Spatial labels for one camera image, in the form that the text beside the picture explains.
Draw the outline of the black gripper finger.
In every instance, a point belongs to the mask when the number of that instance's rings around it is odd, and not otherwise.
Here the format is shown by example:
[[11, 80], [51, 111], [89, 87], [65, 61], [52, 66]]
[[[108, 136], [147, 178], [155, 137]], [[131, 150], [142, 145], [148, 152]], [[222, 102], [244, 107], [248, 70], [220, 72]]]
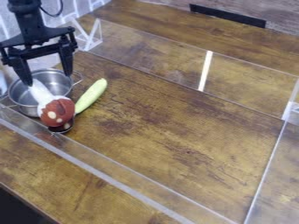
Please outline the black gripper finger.
[[8, 66], [13, 68], [20, 80], [27, 86], [33, 84], [33, 77], [31, 68], [28, 65], [28, 58], [20, 55], [13, 55], [8, 57]]
[[73, 53], [73, 48], [72, 48], [72, 43], [67, 39], [60, 39], [60, 50], [59, 50], [59, 55], [60, 55], [60, 63], [63, 66], [63, 71], [67, 76], [71, 76], [72, 74], [72, 53]]

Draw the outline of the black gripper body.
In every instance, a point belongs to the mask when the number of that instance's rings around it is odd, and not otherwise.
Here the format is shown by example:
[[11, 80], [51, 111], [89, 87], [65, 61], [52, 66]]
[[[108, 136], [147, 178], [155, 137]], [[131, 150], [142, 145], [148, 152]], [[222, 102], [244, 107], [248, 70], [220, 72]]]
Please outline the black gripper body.
[[8, 10], [15, 14], [21, 33], [0, 42], [3, 62], [8, 65], [8, 57], [20, 55], [28, 60], [57, 53], [60, 39], [72, 43], [73, 52], [77, 48], [75, 28], [51, 28], [44, 25], [41, 16], [41, 0], [8, 0]]

